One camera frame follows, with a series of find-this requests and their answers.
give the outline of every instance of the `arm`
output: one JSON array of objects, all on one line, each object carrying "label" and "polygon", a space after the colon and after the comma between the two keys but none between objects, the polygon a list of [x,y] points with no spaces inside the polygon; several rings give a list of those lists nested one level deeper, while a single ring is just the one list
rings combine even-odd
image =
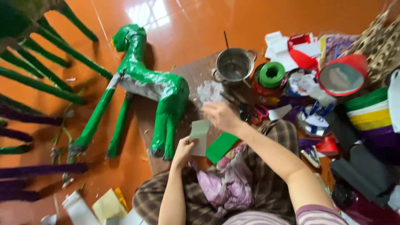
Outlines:
[{"label": "arm", "polygon": [[334,208],[312,171],[295,154],[240,121],[224,102],[208,104],[203,111],[214,126],[246,142],[286,182],[295,211],[309,204]]},{"label": "arm", "polygon": [[197,140],[189,142],[189,137],[181,139],[172,160],[167,187],[162,198],[159,225],[184,225],[186,223],[186,205],[183,194],[182,168],[187,164],[190,152]]}]

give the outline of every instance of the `yellow paper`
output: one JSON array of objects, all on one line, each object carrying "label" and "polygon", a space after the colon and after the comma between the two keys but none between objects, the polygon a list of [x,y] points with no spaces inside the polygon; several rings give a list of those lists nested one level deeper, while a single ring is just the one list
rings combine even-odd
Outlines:
[{"label": "yellow paper", "polygon": [[125,210],[129,213],[129,209],[128,209],[128,206],[126,204],[125,198],[122,195],[121,189],[119,187],[117,187],[117,189],[115,189],[114,193],[117,196],[117,198],[120,201],[120,203],[124,206]]},{"label": "yellow paper", "polygon": [[120,219],[123,219],[128,214],[112,189],[101,196],[93,204],[92,209],[101,224],[104,224],[107,218],[118,216]]}]

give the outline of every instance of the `person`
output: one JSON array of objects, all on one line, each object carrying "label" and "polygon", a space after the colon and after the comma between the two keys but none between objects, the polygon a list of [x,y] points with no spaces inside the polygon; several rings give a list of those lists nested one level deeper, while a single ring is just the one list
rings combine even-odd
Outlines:
[{"label": "person", "polygon": [[297,131],[292,123],[271,121],[257,132],[224,102],[209,103],[202,111],[215,127],[248,145],[243,158],[254,176],[254,207],[223,218],[216,216],[198,187],[196,173],[185,167],[196,145],[186,137],[179,141],[169,173],[146,181],[134,196],[134,209],[148,224],[347,224],[299,158]]}]

